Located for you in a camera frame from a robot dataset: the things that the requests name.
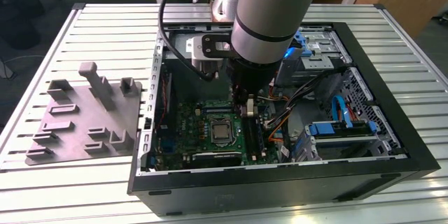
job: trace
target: gray 3d printed part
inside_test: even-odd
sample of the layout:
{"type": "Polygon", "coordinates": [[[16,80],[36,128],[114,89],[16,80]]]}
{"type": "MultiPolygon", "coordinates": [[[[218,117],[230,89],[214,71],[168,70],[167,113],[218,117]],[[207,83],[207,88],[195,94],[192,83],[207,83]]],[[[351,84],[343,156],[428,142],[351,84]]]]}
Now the gray 3d printed part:
{"type": "Polygon", "coordinates": [[[79,72],[91,86],[50,83],[52,99],[27,152],[28,165],[132,154],[142,83],[123,78],[110,84],[98,76],[95,62],[83,63],[79,72]]]}

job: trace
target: cpu socket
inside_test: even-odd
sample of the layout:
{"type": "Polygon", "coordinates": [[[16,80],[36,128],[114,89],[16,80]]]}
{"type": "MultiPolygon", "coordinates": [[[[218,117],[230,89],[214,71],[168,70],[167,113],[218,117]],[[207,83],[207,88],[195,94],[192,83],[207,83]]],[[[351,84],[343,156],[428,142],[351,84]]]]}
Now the cpu socket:
{"type": "Polygon", "coordinates": [[[212,127],[212,143],[228,144],[232,143],[232,123],[230,121],[211,122],[212,127]]]}

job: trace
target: green circuit board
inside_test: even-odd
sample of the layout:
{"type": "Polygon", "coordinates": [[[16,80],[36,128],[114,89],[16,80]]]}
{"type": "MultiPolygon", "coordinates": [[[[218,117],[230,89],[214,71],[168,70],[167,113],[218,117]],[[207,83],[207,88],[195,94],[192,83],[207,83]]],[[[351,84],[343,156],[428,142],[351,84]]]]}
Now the green circuit board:
{"type": "Polygon", "coordinates": [[[240,165],[278,163],[276,149],[268,148],[263,159],[252,161],[247,158],[242,119],[231,111],[231,101],[204,101],[202,103],[180,103],[176,113],[176,136],[159,139],[158,149],[163,153],[163,166],[167,170],[184,169],[183,163],[196,153],[243,153],[240,165]],[[212,139],[212,125],[230,124],[230,143],[216,144],[212,139]]]}

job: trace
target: aluminum table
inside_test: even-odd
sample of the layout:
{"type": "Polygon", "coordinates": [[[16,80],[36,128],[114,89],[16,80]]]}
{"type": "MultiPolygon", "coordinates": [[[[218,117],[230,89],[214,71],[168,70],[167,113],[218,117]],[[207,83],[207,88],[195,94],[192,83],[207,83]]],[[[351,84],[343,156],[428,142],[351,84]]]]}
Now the aluminum table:
{"type": "MultiPolygon", "coordinates": [[[[54,79],[71,85],[94,60],[110,82],[134,77],[148,89],[158,4],[88,4],[67,19],[0,137],[0,223],[399,223],[448,220],[448,81],[386,10],[372,5],[312,5],[306,22],[347,22],[439,160],[442,169],[363,201],[158,217],[127,195],[131,157],[27,166],[54,79]]],[[[167,22],[210,22],[207,4],[167,5],[167,22]]],[[[143,92],[142,101],[148,99],[143,92]]]]}

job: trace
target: gray floor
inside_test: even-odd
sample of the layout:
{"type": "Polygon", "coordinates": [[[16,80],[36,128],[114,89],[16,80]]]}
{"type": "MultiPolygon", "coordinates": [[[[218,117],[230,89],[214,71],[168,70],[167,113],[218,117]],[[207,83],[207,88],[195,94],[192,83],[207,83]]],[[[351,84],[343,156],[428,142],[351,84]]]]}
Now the gray floor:
{"type": "MultiPolygon", "coordinates": [[[[28,50],[14,50],[0,40],[0,54],[4,60],[18,56],[47,54],[52,41],[64,24],[75,3],[155,3],[156,0],[40,0],[47,13],[34,19],[34,24],[42,36],[42,42],[28,50]]],[[[170,0],[176,3],[191,3],[191,0],[170,0]]],[[[448,26],[440,26],[436,21],[428,23],[427,28],[416,39],[424,52],[439,66],[444,74],[448,73],[448,26]]],[[[18,74],[14,80],[0,78],[0,131],[7,124],[23,92],[39,68],[42,58],[22,58],[8,63],[10,69],[18,74]]]]}

